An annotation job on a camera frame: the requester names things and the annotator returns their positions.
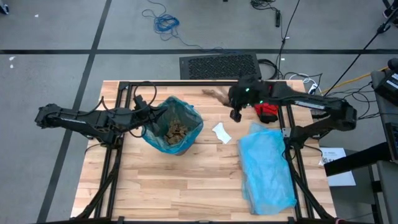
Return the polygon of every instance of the gray floor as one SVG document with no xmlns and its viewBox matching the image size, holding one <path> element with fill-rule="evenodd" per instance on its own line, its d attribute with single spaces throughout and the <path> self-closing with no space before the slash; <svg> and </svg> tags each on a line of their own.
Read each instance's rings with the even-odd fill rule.
<svg viewBox="0 0 398 224">
<path fill-rule="evenodd" d="M 256 11 L 249 1 L 158 0 L 179 18 L 180 35 L 204 48 L 278 49 L 280 29 L 272 11 Z M 7 0 L 11 14 L 0 15 L 0 50 L 91 49 L 105 0 Z M 282 11 L 284 28 L 294 9 L 289 0 L 274 3 Z M 145 8 L 162 12 L 144 0 L 113 0 L 99 49 L 189 49 L 178 40 L 163 42 L 152 21 L 141 16 Z M 293 19 L 286 49 L 361 49 L 383 22 L 381 1 L 302 0 Z M 397 49 L 398 29 L 380 35 L 370 49 Z M 82 110 L 98 101 L 103 80 L 175 80 L 180 78 L 178 58 L 189 55 L 97 55 L 83 95 Z M 363 55 L 344 80 L 386 66 L 396 55 Z M 276 55 L 257 55 L 275 60 Z M 355 55 L 285 54 L 283 72 L 323 73 L 320 86 L 331 86 Z M 0 223 L 34 223 L 60 149 L 64 130 L 40 130 L 34 123 L 37 108 L 56 103 L 71 108 L 88 55 L 0 55 Z M 262 67 L 262 76 L 271 75 Z M 346 85 L 358 88 L 370 82 Z M 373 93 L 368 96 L 374 99 Z M 359 114 L 366 103 L 349 102 Z M 377 111 L 371 105 L 370 113 Z M 385 141 L 379 118 L 359 121 L 348 133 L 331 132 L 321 145 L 360 151 Z M 48 221 L 66 220 L 83 162 L 87 140 L 73 134 Z M 333 194 L 338 216 L 351 218 L 370 212 L 354 197 Z M 372 222 L 366 216 L 358 221 Z"/>
</svg>

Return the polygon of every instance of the tangled blue cable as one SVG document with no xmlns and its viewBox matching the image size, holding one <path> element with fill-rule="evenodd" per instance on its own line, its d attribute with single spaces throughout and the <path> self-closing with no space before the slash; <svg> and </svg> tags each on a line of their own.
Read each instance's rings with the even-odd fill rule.
<svg viewBox="0 0 398 224">
<path fill-rule="evenodd" d="M 202 52 L 211 52 L 213 50 L 221 50 L 225 53 L 237 53 L 237 52 L 228 52 L 228 51 L 224 50 L 222 47 L 215 47 L 210 50 L 205 50 L 200 45 L 185 43 L 181 39 L 181 37 L 178 35 L 177 27 L 180 25 L 180 21 L 176 17 L 174 17 L 170 14 L 166 14 L 166 12 L 167 12 L 166 6 L 164 6 L 162 3 L 152 2 L 151 0 L 147 0 L 147 1 L 152 4 L 158 4 L 164 8 L 164 12 L 162 14 L 160 14 L 159 16 L 156 16 L 155 12 L 152 9 L 145 9 L 141 12 L 141 15 L 143 17 L 154 18 L 154 31 L 155 31 L 155 33 L 159 34 L 161 40 L 167 41 L 167 40 L 170 40 L 171 38 L 176 38 L 176 39 L 180 40 L 181 43 L 183 43 L 184 45 L 186 45 L 188 47 L 198 47 Z"/>
</svg>

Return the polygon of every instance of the blue plastic bag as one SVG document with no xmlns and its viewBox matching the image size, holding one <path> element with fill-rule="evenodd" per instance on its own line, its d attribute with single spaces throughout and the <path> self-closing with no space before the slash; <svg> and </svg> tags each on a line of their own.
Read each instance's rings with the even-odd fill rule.
<svg viewBox="0 0 398 224">
<path fill-rule="evenodd" d="M 174 155 L 184 153 L 189 147 L 191 147 L 196 137 L 203 129 L 203 120 L 200 114 L 193 109 L 192 105 L 179 100 L 175 96 L 170 96 L 159 106 L 168 106 L 169 108 L 156 122 L 160 128 L 158 136 L 155 136 L 152 132 L 150 125 L 145 125 L 147 132 L 142 138 L 161 152 Z M 186 126 L 188 128 L 188 132 L 179 143 L 170 145 L 165 141 L 164 136 L 169 130 L 170 121 L 175 119 L 179 120 L 184 126 Z"/>
<path fill-rule="evenodd" d="M 285 150 L 281 131 L 252 124 L 251 133 L 239 141 L 239 154 L 244 172 L 243 197 L 251 213 L 275 215 L 294 207 L 289 165 L 282 157 Z"/>
</svg>

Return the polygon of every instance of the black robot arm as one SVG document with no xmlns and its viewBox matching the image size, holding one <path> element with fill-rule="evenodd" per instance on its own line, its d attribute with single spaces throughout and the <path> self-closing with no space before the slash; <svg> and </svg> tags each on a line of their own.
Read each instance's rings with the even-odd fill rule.
<svg viewBox="0 0 398 224">
<path fill-rule="evenodd" d="M 349 131 L 356 126 L 356 110 L 344 99 L 310 95 L 294 91 L 286 82 L 260 81 L 241 78 L 228 92 L 233 110 L 230 117 L 240 122 L 240 111 L 258 103 L 287 106 L 298 105 L 325 112 L 325 119 L 306 127 L 296 126 L 290 130 L 289 143 L 303 148 L 304 142 L 317 134 L 331 130 Z"/>
<path fill-rule="evenodd" d="M 167 107 L 153 107 L 138 95 L 134 98 L 134 110 L 113 108 L 111 110 L 92 110 L 89 112 L 61 108 L 55 104 L 40 107 L 35 122 L 41 128 L 62 127 L 76 131 L 88 138 L 96 138 L 101 144 L 115 146 L 122 133 L 136 129 L 144 124 L 152 125 L 156 133 L 157 119 Z"/>
</svg>

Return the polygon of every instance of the wooden tabletop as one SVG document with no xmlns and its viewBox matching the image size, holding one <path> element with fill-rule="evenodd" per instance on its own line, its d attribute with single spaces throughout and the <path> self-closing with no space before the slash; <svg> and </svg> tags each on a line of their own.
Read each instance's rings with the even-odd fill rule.
<svg viewBox="0 0 398 224">
<path fill-rule="evenodd" d="M 301 81 L 287 81 L 293 89 L 304 91 Z M 106 106 L 113 108 L 118 90 L 118 81 L 104 81 L 101 96 Z M 126 220 L 212 220 L 212 221 L 286 221 L 294 217 L 293 208 L 278 215 L 251 215 L 248 202 L 242 197 L 242 170 L 236 142 L 248 134 L 252 122 L 260 123 L 253 108 L 242 110 L 242 121 L 235 123 L 229 118 L 231 108 L 222 106 L 216 99 L 202 95 L 201 89 L 214 86 L 158 86 L 153 105 L 158 105 L 170 95 L 194 105 L 204 120 L 204 127 L 194 145 L 183 155 L 173 156 L 159 152 L 143 139 L 126 134 L 114 202 L 113 219 L 124 216 Z M 154 89 L 140 86 L 137 94 L 150 101 Z M 295 124 L 306 126 L 312 123 L 310 110 L 292 106 Z M 285 123 L 289 125 L 287 114 Z M 232 137 L 222 144 L 212 131 L 223 122 L 225 131 Z M 279 122 L 263 124 L 279 129 Z M 134 134 L 140 135 L 141 129 Z M 90 141 L 89 146 L 96 144 Z M 308 140 L 307 145 L 319 147 L 317 141 Z M 94 197 L 100 185 L 105 148 L 92 147 L 85 156 L 75 203 L 71 216 L 77 216 Z M 309 189 L 333 216 L 336 215 L 325 170 L 318 165 L 321 155 L 310 148 L 302 149 L 302 158 Z M 306 216 L 303 195 L 298 188 L 300 207 Z M 103 211 L 108 201 L 104 196 Z"/>
</svg>

